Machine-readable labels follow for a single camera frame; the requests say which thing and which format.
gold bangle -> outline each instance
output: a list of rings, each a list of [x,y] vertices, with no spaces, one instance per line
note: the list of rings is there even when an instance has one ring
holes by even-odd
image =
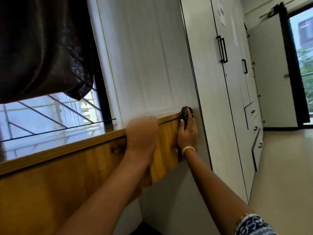
[[[192,150],[196,151],[192,146],[187,146],[187,147],[185,147],[185,148],[182,150],[182,156],[184,156],[184,153],[185,153],[185,151],[186,151],[187,149],[192,149]]]

wooden edge trim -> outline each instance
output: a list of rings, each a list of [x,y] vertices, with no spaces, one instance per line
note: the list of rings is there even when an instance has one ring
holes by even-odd
[[[179,118],[180,113],[166,116],[158,119],[158,124],[162,124],[174,119]],[[84,150],[99,144],[106,143],[108,141],[125,136],[125,129],[116,130],[110,133],[98,135],[85,140],[69,143],[56,148],[48,149],[38,153],[30,154],[24,157],[12,159],[6,162],[0,163],[0,176],[5,175],[17,170],[24,169],[29,166],[34,166],[39,163],[43,163],[61,156],[68,155],[80,150]]]

patterned sleeve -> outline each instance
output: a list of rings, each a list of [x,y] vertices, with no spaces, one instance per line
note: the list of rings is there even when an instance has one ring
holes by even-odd
[[[259,215],[249,214],[238,224],[235,235],[278,235]]]

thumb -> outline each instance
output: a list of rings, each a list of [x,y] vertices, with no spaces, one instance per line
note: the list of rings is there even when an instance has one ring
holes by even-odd
[[[184,130],[185,130],[185,122],[183,119],[181,119],[178,125],[178,131],[184,131]]]

black handle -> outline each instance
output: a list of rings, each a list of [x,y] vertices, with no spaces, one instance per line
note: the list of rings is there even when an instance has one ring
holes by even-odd
[[[248,68],[247,68],[247,61],[245,60],[245,59],[241,59],[241,61],[243,61],[244,62],[244,65],[245,65],[245,72],[244,72],[244,74],[247,74],[248,73]]]
[[[225,39],[224,39],[224,38],[221,38],[221,42],[223,42],[223,46],[224,46],[224,50],[225,50],[225,57],[226,57],[226,60],[224,60],[223,63],[228,63],[228,57],[227,57],[227,52],[226,52]]]
[[[219,52],[220,52],[220,55],[221,55],[221,63],[224,63],[225,62],[225,56],[224,56],[224,50],[223,50],[223,46],[222,46],[222,39],[221,39],[221,36],[217,36],[216,39],[218,40],[218,47],[219,47]]]

